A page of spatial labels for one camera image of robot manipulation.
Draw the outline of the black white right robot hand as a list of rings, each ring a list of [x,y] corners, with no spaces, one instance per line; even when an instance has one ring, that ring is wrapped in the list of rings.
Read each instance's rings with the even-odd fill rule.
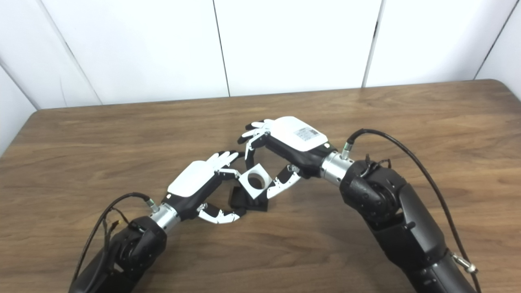
[[[320,178],[324,160],[337,152],[326,135],[293,116],[263,119],[246,125],[245,129],[237,143],[246,144],[246,169],[254,167],[254,154],[262,147],[288,161],[263,191],[250,196],[259,202],[266,202],[301,178]]]

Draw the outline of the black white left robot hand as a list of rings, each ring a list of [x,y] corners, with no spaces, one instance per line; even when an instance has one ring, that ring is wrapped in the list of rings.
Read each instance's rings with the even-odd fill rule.
[[[238,180],[240,172],[230,166],[244,152],[236,150],[214,153],[205,161],[193,161],[167,188],[162,205],[174,210],[179,221],[199,217],[213,224],[227,224],[246,215],[245,208],[227,211],[206,200],[227,180]]]

